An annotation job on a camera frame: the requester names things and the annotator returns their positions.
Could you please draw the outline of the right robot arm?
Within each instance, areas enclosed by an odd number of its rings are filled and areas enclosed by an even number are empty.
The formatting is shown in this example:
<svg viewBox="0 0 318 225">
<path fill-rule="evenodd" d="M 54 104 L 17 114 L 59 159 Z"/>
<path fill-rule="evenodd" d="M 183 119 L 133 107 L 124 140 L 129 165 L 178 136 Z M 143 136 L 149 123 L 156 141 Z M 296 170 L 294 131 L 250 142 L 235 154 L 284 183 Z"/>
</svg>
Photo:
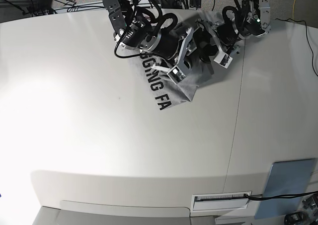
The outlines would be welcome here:
<svg viewBox="0 0 318 225">
<path fill-rule="evenodd" d="M 156 0 L 148 0 L 157 10 L 154 15 L 139 0 L 102 0 L 114 29 L 118 58 L 150 57 L 151 68 L 175 84 L 191 72 L 190 44 L 193 27 L 178 21 L 175 13 L 163 13 Z"/>
</svg>

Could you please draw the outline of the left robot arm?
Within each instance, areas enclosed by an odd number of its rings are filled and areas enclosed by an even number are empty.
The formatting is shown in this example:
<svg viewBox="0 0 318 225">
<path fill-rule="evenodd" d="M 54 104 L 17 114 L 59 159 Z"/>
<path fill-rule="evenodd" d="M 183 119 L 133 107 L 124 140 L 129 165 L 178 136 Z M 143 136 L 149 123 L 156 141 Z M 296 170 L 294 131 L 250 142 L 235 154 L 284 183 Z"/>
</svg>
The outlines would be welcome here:
<svg viewBox="0 0 318 225">
<path fill-rule="evenodd" d="M 204 19 L 196 21 L 200 27 L 199 58 L 204 63 L 215 62 L 227 69 L 233 56 L 240 53 L 240 41 L 251 36 L 262 37 L 270 31 L 269 0 L 234 0 L 235 6 L 225 6 L 222 22 Z"/>
</svg>

